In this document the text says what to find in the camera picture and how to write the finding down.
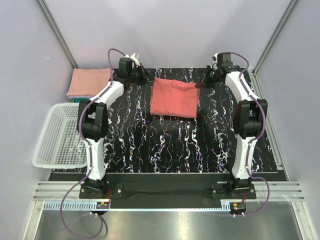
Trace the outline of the folded pink t shirt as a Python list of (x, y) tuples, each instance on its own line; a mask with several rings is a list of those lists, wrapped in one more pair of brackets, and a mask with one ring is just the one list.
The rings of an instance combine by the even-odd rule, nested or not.
[(110, 68), (75, 68), (66, 96), (96, 96), (108, 84), (111, 73), (112, 70)]

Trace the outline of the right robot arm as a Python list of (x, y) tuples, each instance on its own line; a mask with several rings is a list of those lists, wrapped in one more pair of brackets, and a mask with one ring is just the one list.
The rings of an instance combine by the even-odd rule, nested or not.
[(233, 52), (217, 53), (212, 65), (206, 67), (196, 88), (214, 88), (216, 83), (224, 83), (237, 102), (233, 117), (233, 130), (237, 138), (235, 161), (230, 179), (219, 191), (222, 195), (242, 198), (252, 192), (252, 160), (258, 140), (266, 129), (268, 102), (260, 99), (247, 84), (241, 68), (232, 62)]

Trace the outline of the folded lilac t shirt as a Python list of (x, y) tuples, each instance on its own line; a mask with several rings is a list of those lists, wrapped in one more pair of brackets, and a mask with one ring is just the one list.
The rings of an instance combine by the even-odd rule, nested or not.
[(68, 95), (68, 99), (90, 99), (92, 95)]

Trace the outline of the white plastic basket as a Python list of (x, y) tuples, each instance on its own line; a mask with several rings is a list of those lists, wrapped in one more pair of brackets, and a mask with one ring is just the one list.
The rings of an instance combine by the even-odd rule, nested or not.
[(87, 166), (85, 143), (77, 131), (79, 104), (58, 103), (51, 107), (32, 164), (43, 169), (77, 169)]

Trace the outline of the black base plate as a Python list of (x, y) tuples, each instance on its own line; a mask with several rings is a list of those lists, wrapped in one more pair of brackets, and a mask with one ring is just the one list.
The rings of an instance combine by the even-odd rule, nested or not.
[(256, 192), (244, 197), (230, 197), (220, 194), (228, 180), (229, 173), (107, 173), (109, 192), (105, 195), (79, 191), (81, 199), (107, 199), (125, 203), (152, 202), (184, 205), (204, 205), (221, 200), (254, 200)]

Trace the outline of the red t shirt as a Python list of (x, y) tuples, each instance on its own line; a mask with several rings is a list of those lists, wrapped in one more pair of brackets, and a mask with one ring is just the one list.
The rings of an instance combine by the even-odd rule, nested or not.
[(151, 88), (150, 114), (194, 119), (199, 98), (195, 83), (157, 78)]

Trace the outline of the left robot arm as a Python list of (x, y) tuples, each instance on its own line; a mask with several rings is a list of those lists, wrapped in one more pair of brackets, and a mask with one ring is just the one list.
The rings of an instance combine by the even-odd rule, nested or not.
[(125, 55), (119, 59), (118, 69), (112, 73), (107, 85), (89, 100), (78, 106), (77, 130), (82, 138), (87, 157), (85, 177), (80, 180), (81, 192), (103, 198), (108, 192), (106, 168), (104, 166), (104, 139), (108, 133), (108, 108), (130, 87), (145, 85), (152, 79), (139, 55)]

